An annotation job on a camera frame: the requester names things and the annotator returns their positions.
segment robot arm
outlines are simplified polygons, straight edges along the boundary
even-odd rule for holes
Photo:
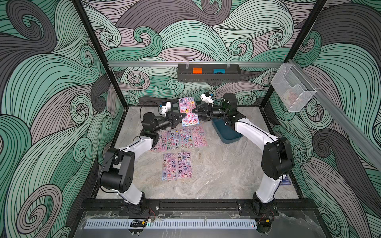
[[[210,95],[201,95],[201,99],[210,99]],[[262,151],[261,167],[263,177],[261,184],[253,195],[253,206],[258,214],[262,214],[274,200],[280,182],[294,167],[294,159],[290,142],[286,138],[278,138],[257,127],[244,115],[237,111],[237,99],[234,94],[224,94],[221,106],[213,106],[208,100],[192,110],[199,118],[210,121],[213,117],[223,118],[238,133],[247,137]]]
[[[113,190],[125,202],[138,205],[143,192],[132,183],[135,159],[153,148],[159,138],[157,131],[167,127],[175,128],[186,116],[185,113],[167,113],[166,117],[156,117],[152,112],[143,116],[143,130],[138,140],[119,149],[110,148],[105,155],[104,164],[99,173],[99,184]]]
[[[224,94],[220,106],[213,105],[210,94],[201,98],[205,103],[192,110],[199,115],[200,120],[223,118],[225,125],[231,126],[262,150],[261,167],[264,174],[258,190],[253,195],[253,208],[257,214],[262,214],[271,205],[281,180],[294,166],[290,142],[286,138],[278,138],[263,131],[239,113],[237,99],[232,93]],[[156,145],[159,137],[157,131],[168,127],[175,128],[185,116],[185,113],[167,112],[164,118],[156,117],[151,112],[146,113],[143,116],[143,130],[139,140],[120,149],[110,148],[107,151],[99,174],[99,184],[114,190],[130,204],[141,204],[144,201],[144,193],[132,183],[134,160]],[[113,167],[119,163],[120,169]]]

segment blue tray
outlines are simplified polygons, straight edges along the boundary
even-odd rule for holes
[[[243,135],[236,132],[230,126],[226,126],[224,120],[212,118],[212,125],[215,128],[221,141],[225,144],[230,144],[238,141]]]

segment orange block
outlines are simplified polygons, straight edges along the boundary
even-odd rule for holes
[[[195,74],[201,74],[202,73],[202,68],[193,68],[193,73],[195,73]]]

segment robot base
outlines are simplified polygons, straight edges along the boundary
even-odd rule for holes
[[[146,211],[146,195],[142,192],[142,198],[138,205],[124,202],[125,208],[120,211],[121,216],[128,216],[129,213],[134,213],[137,216],[142,215]]]
[[[254,193],[254,195],[253,195],[253,211],[256,214],[260,215],[260,214],[268,213],[269,209],[276,210],[276,208],[274,208],[275,200],[276,199],[273,199],[268,203],[262,203],[260,201],[260,199],[257,197],[257,194]]]

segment blue block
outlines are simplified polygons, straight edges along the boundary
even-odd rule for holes
[[[213,69],[213,73],[225,73],[225,69]]]
[[[230,144],[238,141],[243,135],[236,132],[231,127],[226,126],[223,119],[212,118],[212,125],[215,128],[221,141],[225,144]]]

